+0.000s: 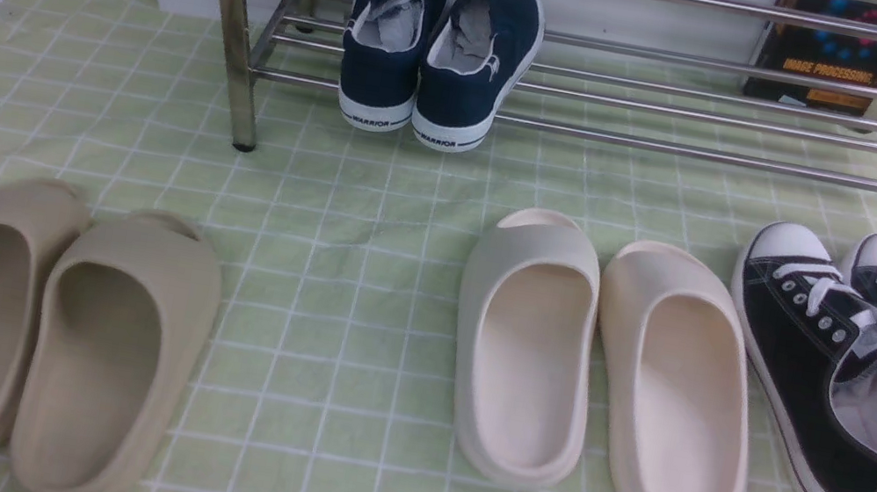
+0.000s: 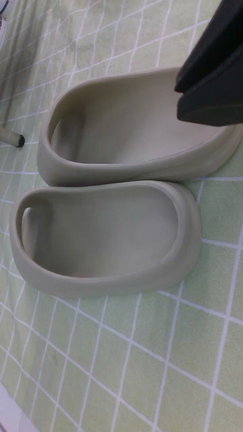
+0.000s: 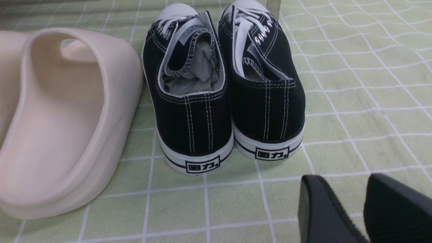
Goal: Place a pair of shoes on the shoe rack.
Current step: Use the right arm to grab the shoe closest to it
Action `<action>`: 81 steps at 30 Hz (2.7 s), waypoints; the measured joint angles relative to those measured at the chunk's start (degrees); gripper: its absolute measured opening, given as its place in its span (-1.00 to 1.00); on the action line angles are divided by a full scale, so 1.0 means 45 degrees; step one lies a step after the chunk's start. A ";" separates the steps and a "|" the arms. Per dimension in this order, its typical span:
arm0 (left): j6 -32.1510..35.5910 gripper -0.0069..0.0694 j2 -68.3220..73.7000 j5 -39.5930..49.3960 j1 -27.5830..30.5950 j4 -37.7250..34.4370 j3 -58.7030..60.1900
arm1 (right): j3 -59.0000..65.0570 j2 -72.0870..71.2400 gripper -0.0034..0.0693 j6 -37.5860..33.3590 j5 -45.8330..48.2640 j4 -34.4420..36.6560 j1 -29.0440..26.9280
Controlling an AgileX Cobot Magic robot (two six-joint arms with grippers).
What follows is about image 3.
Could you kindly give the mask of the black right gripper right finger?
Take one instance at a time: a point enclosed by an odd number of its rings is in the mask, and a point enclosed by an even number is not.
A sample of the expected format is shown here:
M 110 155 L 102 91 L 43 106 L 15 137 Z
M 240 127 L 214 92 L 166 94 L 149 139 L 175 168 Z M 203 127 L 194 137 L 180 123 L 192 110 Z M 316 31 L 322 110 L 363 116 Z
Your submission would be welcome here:
M 363 209 L 372 243 L 430 243 L 432 201 L 382 173 L 370 175 Z

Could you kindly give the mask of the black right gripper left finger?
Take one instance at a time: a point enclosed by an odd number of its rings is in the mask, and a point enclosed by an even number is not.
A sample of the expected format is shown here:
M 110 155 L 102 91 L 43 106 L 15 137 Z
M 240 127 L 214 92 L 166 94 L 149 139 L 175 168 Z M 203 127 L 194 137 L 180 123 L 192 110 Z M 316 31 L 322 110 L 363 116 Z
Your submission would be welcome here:
M 319 175 L 301 177 L 298 200 L 301 243 L 368 243 L 339 198 Z

